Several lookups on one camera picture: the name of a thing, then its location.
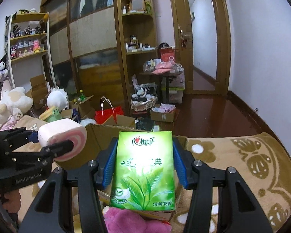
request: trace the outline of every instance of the tissue pack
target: tissue pack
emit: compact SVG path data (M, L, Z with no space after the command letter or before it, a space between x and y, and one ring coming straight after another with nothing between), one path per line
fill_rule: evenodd
M110 206L175 210L172 132L120 132Z

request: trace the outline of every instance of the metal screw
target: metal screw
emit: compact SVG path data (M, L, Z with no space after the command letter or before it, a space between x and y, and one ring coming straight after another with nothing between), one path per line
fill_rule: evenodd
M54 170L54 172L57 174L61 173L62 171L63 171L63 169L61 167L56 167Z
M203 162L201 160L194 160L193 164L195 166L202 166L203 165Z
M96 165L96 161L95 160L91 160L87 163L88 166L93 167Z
M227 169L230 173L235 173L236 172L236 169L232 166L230 166L228 169Z

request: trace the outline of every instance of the sliding wardrobe door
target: sliding wardrobe door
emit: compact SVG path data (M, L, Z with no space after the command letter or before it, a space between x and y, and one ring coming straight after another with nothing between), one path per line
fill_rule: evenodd
M50 51L53 63L55 83L63 88L69 100L77 96L73 78L67 35L67 0L48 0L44 10L50 12Z
M85 95L124 106L113 0L70 0L72 58Z

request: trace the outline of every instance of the baseboard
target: baseboard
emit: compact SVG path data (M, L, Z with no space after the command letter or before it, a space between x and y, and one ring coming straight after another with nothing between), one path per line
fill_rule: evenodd
M206 74L201 69L198 69L196 66L193 66L193 69L202 76L206 81L208 81L211 85L216 85L216 79L212 78L209 74Z
M262 130L263 132L266 132L270 134L273 138L275 138L282 147L283 144L279 140L279 138L276 136L276 134L272 131L272 129L266 124L266 122L252 109L250 108L247 103L245 103L242 99L240 99L235 93L232 91L227 92L227 98L236 106L238 107L244 114L249 115L256 123L256 126Z

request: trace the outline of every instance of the blue gripper pad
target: blue gripper pad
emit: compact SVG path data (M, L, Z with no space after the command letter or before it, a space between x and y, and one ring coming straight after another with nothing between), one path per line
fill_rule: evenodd
M30 142L33 142L33 143L39 143L39 140L38 140L38 132L33 132L29 137L28 137L29 141Z
M97 174L95 175L96 188L104 190L110 185L114 173L116 151L119 139L112 138L108 148L102 150L96 161L99 163Z
M195 189L198 175L193 171L194 157L190 151L184 150L177 138L173 138L173 164L177 171L179 182L186 190Z

